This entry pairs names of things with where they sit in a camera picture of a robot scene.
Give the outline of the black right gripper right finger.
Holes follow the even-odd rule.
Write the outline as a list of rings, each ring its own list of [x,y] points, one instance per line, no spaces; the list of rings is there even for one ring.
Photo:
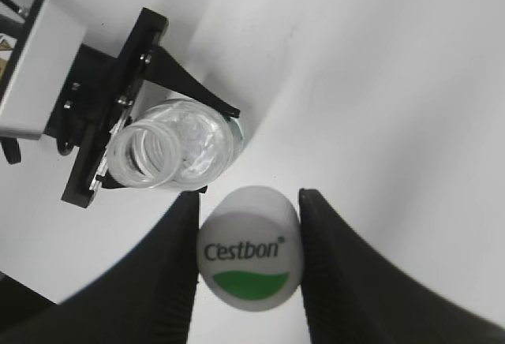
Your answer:
[[[504,329],[434,293],[379,254],[316,189],[298,193],[313,343],[502,343]]]

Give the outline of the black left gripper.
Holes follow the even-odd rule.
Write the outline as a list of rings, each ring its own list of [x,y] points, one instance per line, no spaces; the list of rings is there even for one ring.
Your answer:
[[[208,186],[190,189],[168,183],[126,186],[110,174],[99,172],[110,131],[129,114],[144,79],[177,92],[228,118],[240,110],[209,91],[159,44],[166,31],[166,17],[144,8],[119,55],[113,57],[81,45],[66,76],[45,128],[56,140],[60,155],[77,151],[77,157],[62,194],[66,203],[87,208],[101,183],[103,189],[167,189],[205,194]]]

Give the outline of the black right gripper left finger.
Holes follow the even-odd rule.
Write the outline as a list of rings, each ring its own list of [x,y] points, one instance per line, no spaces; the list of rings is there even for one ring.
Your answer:
[[[3,343],[185,343],[198,270],[200,195],[181,193],[151,231],[88,286],[2,332]]]

